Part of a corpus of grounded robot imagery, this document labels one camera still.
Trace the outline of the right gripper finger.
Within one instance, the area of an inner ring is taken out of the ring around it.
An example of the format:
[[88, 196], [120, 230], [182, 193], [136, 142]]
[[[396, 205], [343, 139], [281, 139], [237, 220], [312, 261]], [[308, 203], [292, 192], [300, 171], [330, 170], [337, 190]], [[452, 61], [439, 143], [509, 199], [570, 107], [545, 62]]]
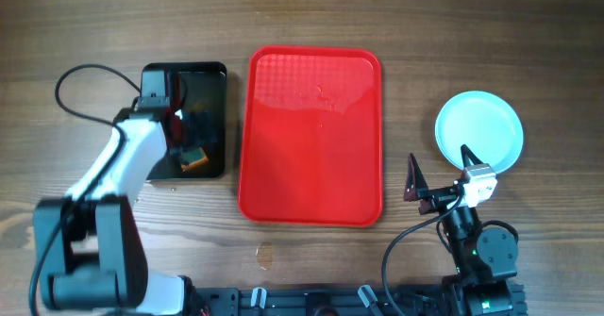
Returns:
[[482, 161], [472, 152], [472, 150], [466, 144], [463, 144], [461, 146], [461, 160], [463, 169], [482, 164]]
[[404, 200], [408, 202], [420, 201], [428, 197], [428, 184], [421, 172], [416, 157], [413, 153], [408, 156], [408, 176], [404, 191]]

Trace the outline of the white plate top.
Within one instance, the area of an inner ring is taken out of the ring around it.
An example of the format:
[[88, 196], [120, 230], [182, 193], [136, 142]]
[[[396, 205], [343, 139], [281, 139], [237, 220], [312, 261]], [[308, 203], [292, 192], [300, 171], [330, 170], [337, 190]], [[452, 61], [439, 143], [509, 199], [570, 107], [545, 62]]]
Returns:
[[449, 99], [436, 117], [434, 136], [455, 167], [463, 167], [461, 147], [466, 145], [498, 174], [516, 163], [524, 146], [524, 129], [515, 110], [486, 91], [465, 91]]

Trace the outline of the orange green sponge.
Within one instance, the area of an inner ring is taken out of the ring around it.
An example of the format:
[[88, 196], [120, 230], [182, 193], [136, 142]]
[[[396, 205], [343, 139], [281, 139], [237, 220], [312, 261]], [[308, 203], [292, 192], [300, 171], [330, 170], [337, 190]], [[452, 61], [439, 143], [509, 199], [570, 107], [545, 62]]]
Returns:
[[202, 147], [182, 151], [179, 156], [179, 163], [183, 172], [200, 168], [208, 162], [209, 158]]

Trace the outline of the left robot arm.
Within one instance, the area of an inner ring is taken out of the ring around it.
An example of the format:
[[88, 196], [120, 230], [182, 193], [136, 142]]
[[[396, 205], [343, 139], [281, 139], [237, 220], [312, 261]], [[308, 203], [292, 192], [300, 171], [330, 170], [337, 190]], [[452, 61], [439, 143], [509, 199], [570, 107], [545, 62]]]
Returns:
[[183, 141], [184, 97], [172, 81], [162, 69], [143, 71], [138, 98], [108, 123], [111, 137], [90, 170], [35, 207], [31, 314], [39, 302], [50, 310], [190, 313], [191, 281], [149, 270], [132, 212], [153, 168]]

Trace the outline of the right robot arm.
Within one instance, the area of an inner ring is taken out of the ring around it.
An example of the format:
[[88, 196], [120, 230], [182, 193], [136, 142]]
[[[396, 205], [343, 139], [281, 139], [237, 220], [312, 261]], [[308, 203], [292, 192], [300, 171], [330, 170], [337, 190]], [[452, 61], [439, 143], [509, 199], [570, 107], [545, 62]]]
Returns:
[[517, 276], [517, 231], [509, 224], [481, 221], [478, 205], [489, 200], [497, 185], [496, 173], [469, 149], [461, 146], [463, 170], [452, 185], [431, 189], [415, 156], [408, 157], [404, 199], [420, 203], [421, 215], [435, 213], [438, 235], [452, 256], [457, 273], [443, 278], [426, 303], [426, 315], [526, 315], [524, 287]]

